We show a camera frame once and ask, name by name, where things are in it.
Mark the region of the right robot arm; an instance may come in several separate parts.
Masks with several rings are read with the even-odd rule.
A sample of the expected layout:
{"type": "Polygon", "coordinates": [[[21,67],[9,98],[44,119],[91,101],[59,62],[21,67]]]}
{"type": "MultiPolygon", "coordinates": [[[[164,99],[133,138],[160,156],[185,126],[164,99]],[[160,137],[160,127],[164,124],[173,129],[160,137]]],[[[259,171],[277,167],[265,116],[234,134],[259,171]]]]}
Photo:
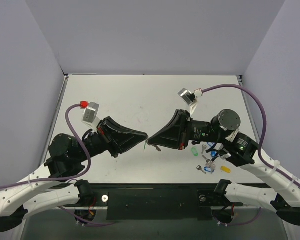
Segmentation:
{"type": "Polygon", "coordinates": [[[278,160],[263,157],[260,145],[239,131],[241,119],[230,109],[222,110],[211,121],[194,120],[186,110],[176,110],[170,122],[148,139],[148,144],[184,150],[189,143],[220,145],[217,156],[262,180],[267,188],[241,185],[221,179],[214,192],[220,205],[248,204],[275,212],[295,226],[300,226],[300,179],[281,166],[278,160]]]}

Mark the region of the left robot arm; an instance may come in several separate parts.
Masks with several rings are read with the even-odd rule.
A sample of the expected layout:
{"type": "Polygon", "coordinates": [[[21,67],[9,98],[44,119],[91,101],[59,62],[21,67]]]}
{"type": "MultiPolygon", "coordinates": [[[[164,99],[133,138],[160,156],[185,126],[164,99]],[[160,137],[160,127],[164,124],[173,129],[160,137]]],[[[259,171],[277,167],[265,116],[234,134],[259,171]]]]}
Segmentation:
{"type": "Polygon", "coordinates": [[[32,215],[64,205],[89,206],[96,195],[87,180],[78,180],[68,187],[49,191],[86,170],[82,163],[109,152],[114,158],[145,141],[145,132],[133,130],[106,117],[95,130],[82,138],[57,135],[48,151],[50,158],[37,170],[19,182],[18,186],[0,191],[0,233],[19,226],[32,215]]]}

